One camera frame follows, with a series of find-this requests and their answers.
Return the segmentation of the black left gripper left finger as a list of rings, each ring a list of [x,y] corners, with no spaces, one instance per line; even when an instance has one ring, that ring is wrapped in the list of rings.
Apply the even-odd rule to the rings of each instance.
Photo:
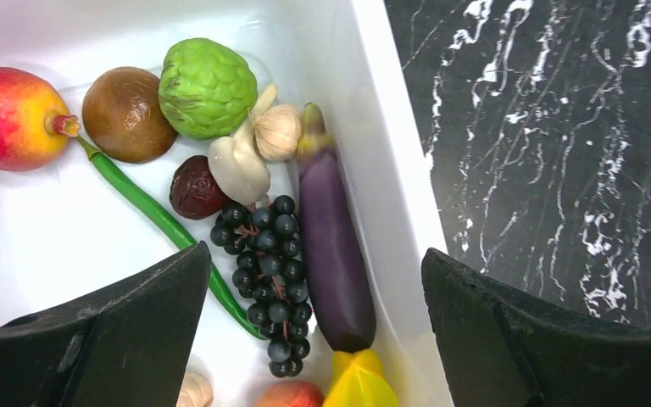
[[[197,243],[0,326],[0,406],[173,406],[208,291]]]

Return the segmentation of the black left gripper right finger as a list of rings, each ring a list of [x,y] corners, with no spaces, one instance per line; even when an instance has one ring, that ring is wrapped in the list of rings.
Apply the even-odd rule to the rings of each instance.
[[[457,406],[651,406],[651,331],[591,317],[430,248],[424,296]]]

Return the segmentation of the green toy custard apple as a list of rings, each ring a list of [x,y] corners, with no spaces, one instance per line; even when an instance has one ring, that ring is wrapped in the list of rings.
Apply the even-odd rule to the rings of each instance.
[[[178,133],[194,140],[231,134],[258,96],[248,62],[208,38],[177,42],[164,57],[159,106]]]

